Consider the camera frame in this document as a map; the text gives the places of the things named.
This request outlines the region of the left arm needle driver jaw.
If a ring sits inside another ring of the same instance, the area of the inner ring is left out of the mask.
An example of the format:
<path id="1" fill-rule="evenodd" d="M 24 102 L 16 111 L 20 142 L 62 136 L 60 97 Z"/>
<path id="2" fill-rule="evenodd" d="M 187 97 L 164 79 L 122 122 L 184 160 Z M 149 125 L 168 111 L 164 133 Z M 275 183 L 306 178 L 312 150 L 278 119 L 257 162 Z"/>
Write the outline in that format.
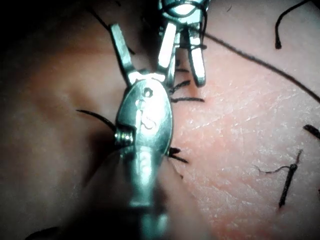
<path id="1" fill-rule="evenodd" d="M 127 47 L 124 35 L 119 24 L 111 24 L 110 35 L 119 64 L 121 74 L 127 86 L 132 86 L 136 82 L 137 71 L 132 63 L 129 48 Z"/>
<path id="2" fill-rule="evenodd" d="M 176 37 L 176 30 L 177 26 L 174 23 L 167 23 L 158 54 L 157 69 L 154 73 L 155 79 L 159 81 L 165 81 L 169 74 L 170 62 L 172 59 Z"/>

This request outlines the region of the left arm needle driver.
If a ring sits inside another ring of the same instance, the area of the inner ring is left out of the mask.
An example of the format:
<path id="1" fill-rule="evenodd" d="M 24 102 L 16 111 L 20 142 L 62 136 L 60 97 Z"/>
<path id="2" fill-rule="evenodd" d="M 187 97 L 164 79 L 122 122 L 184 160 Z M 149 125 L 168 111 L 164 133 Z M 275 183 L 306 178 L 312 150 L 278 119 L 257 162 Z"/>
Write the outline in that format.
<path id="1" fill-rule="evenodd" d="M 117 147 L 144 146 L 167 154 L 173 138 L 173 113 L 163 80 L 149 73 L 127 86 L 115 120 Z"/>

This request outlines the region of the right arm needle driver jaw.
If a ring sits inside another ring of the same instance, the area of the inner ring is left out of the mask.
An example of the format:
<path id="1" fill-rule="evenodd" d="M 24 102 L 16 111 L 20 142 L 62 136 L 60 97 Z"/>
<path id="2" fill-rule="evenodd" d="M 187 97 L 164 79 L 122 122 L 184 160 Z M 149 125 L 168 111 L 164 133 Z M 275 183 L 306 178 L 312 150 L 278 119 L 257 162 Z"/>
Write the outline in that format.
<path id="1" fill-rule="evenodd" d="M 177 67 L 176 53 L 177 53 L 177 49 L 180 48 L 180 42 L 181 42 L 181 33 L 177 32 L 175 34 L 171 57 L 170 57 L 170 62 L 169 62 L 169 66 L 168 66 L 168 72 L 167 72 L 166 85 L 168 87 L 173 87 L 174 83 L 175 83 L 175 72 L 176 72 L 176 67 Z"/>
<path id="2" fill-rule="evenodd" d="M 206 84 L 206 71 L 200 26 L 187 26 L 184 39 L 194 83 L 197 87 L 203 87 Z"/>

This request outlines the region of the right arm needle driver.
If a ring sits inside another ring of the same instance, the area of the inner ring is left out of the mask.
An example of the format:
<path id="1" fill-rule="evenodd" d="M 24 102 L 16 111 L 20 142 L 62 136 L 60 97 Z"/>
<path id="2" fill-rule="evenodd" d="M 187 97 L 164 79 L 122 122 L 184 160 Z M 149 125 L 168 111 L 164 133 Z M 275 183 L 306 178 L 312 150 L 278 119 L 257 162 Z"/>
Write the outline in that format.
<path id="1" fill-rule="evenodd" d="M 209 4 L 209 0 L 159 0 L 157 8 L 168 20 L 192 25 L 203 21 Z"/>

